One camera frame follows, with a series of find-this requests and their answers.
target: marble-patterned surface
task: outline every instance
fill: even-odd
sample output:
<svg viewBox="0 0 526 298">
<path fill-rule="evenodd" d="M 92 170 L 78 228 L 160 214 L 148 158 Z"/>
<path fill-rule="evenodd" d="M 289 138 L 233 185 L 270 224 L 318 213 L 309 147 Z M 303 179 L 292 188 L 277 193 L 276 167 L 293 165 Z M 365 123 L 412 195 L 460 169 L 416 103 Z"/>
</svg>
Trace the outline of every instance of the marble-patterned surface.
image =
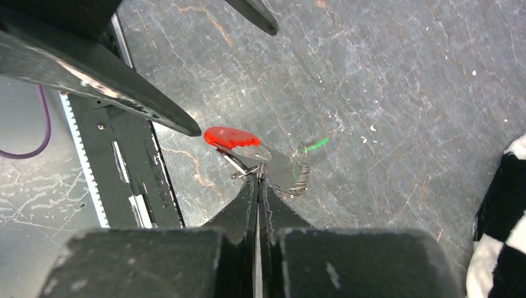
<svg viewBox="0 0 526 298">
<path fill-rule="evenodd" d="M 35 86 L 0 77 L 0 149 L 37 148 L 44 135 Z M 56 91 L 46 92 L 51 140 L 29 160 L 0 158 L 0 298 L 36 297 L 60 246 L 99 222 Z"/>
<path fill-rule="evenodd" d="M 433 234 L 459 282 L 471 220 L 506 146 L 526 130 L 526 6 L 519 0 L 266 0 L 269 37 L 223 1 L 126 0 L 138 72 L 203 129 L 250 131 L 315 153 L 290 203 L 316 227 Z M 159 129 L 185 221 L 237 193 L 205 144 Z"/>
</svg>

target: green mark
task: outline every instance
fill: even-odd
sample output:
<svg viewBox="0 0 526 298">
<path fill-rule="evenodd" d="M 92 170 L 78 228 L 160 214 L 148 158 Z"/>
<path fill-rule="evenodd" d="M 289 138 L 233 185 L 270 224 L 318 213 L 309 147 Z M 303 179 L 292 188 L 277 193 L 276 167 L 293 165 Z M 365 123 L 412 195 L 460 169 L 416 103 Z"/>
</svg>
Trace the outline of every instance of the green mark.
<svg viewBox="0 0 526 298">
<path fill-rule="evenodd" d="M 318 149 L 319 147 L 325 145 L 329 141 L 329 137 L 322 138 L 320 141 L 316 142 L 314 145 L 310 145 L 303 148 L 303 153 L 313 151 Z"/>
</svg>

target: gray metal surface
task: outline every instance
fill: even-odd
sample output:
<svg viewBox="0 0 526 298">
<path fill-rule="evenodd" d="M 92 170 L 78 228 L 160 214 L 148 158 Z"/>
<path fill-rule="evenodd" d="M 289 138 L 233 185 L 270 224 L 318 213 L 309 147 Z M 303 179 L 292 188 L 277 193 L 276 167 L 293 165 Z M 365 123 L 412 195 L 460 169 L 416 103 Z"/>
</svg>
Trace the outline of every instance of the gray metal surface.
<svg viewBox="0 0 526 298">
<path fill-rule="evenodd" d="M 0 77 L 0 148 L 26 153 L 44 134 L 35 86 Z M 97 216 L 56 91 L 46 92 L 48 148 L 35 158 L 0 158 L 0 298 L 36 297 L 61 246 Z"/>
<path fill-rule="evenodd" d="M 425 230 L 463 282 L 473 215 L 526 130 L 524 2 L 265 3 L 274 38 L 220 1 L 127 0 L 120 17 L 138 72 L 204 129 L 247 130 L 288 155 L 331 137 L 290 200 L 302 217 Z M 185 220 L 200 225 L 241 182 L 201 138 L 158 133 Z"/>
</svg>

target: white toothed strip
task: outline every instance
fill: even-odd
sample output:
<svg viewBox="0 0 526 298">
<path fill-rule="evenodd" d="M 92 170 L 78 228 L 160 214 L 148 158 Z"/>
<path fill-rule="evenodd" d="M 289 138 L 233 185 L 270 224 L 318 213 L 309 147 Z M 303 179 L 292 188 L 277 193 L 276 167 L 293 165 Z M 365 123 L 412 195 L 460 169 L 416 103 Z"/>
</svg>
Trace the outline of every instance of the white toothed strip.
<svg viewBox="0 0 526 298">
<path fill-rule="evenodd" d="M 66 113 L 69 129 L 71 131 L 71 135 L 73 136 L 73 142 L 75 143 L 77 154 L 79 155 L 79 159 L 81 161 L 82 170 L 84 171 L 84 176 L 86 177 L 87 188 L 89 190 L 89 194 L 91 195 L 91 199 L 93 200 L 93 205 L 95 206 L 95 211 L 97 212 L 97 217 L 99 218 L 100 227 L 109 228 L 110 225 L 102 206 L 99 188 L 97 187 L 95 177 L 93 176 L 93 172 L 89 166 L 89 161 L 86 157 L 86 151 L 84 150 L 84 145 L 82 144 L 82 138 L 77 126 L 77 122 L 75 121 L 75 116 L 73 114 L 73 110 L 71 109 L 68 96 L 60 94 L 60 101 L 62 102 L 64 112 Z"/>
</svg>

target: red tool handle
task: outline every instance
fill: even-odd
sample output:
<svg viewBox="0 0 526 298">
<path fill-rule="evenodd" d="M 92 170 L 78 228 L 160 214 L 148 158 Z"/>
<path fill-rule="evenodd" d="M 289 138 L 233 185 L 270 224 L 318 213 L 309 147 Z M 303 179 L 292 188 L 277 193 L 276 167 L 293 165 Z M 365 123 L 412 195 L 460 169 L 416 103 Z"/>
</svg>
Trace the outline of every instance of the red tool handle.
<svg viewBox="0 0 526 298">
<path fill-rule="evenodd" d="M 237 146 L 259 146 L 260 144 L 259 139 L 249 132 L 222 126 L 210 127 L 205 132 L 204 138 L 212 146 L 217 147 L 217 145 L 221 145 L 229 150 Z"/>
</svg>

